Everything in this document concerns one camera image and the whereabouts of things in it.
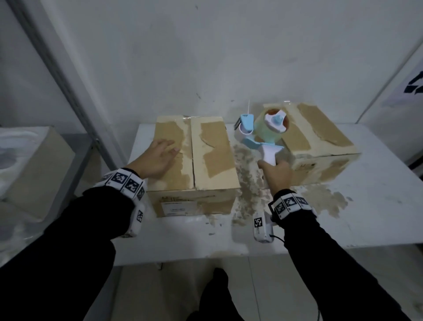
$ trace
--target wire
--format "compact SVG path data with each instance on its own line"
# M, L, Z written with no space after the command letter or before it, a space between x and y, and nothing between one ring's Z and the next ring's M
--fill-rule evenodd
M283 243L285 243L285 241L283 239L281 239L280 237L278 237L276 235L269 234L269 236L272 237L272 238L277 238L278 240L281 240Z
M276 235L273 235L273 234L269 234L269 236L272 237L272 238L277 238L278 240L281 240L285 244L285 241L283 239L281 239L280 237L278 237ZM318 313L317 313L317 321L320 321L320 310L317 309L317 311L318 311Z

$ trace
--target white table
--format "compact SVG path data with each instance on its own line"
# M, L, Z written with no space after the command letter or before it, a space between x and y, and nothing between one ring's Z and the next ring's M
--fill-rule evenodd
M340 192L353 201L347 200L348 205L340 209L339 218L322 211L318 216L320 225L344 248L423 243L423 182L365 126L338 127L362 155L335 180L325 184L332 193ZM147 204L140 234L136 238L113 240L115 265L287 253L277 239L271 244L261 244L253 238L249 207L263 210L270 195L268 191L258 192L256 151L251 154L235 142L232 128L227 125L237 167L248 168L252 174L247 177L244 171L240 177L241 182L249 183L244 184L244 196L236 200L232 214L156 218ZM154 125L139 126L130 161L148 147L153 136ZM312 188L310 185L296 189L301 193ZM283 229L274 227L274 234L283 238Z

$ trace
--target floor tile grout line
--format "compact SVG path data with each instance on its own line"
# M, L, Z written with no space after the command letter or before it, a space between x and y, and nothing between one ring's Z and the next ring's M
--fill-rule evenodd
M258 319L259 319L259 321L261 321L260 309L259 309L259 307L258 307L258 301L257 301L257 294L255 293L255 286L254 286L254 279L253 279L253 271L251 270L250 258L249 258L249 257L247 257L247 259L248 259L248 266L249 266L249 268L250 268L251 282L253 283L253 290L254 290L255 304L257 305L257 312L258 312Z

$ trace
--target black sleeve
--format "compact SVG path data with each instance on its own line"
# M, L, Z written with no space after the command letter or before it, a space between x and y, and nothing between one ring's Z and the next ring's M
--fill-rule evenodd
M291 190L278 192L274 200ZM285 247L325 321L409 320L400 305L323 230L310 210L279 220Z
M2 314L17 320L83 320L113 267L112 238L129 228L132 200L96 187L0 268Z

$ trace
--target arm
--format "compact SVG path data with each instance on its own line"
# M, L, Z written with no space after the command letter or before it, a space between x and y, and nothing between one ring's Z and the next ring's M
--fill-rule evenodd
M276 201L289 190L292 172L287 163L260 162ZM285 247L297 271L317 302L324 320L346 316L409 320L399 304L323 230L310 210L272 219L285 230Z
M173 141L153 141L127 169L141 179L162 175L178 153ZM82 320L109 276L113 238L128 230L133 201L121 190L91 188L43 235L0 269L2 312L14 318Z

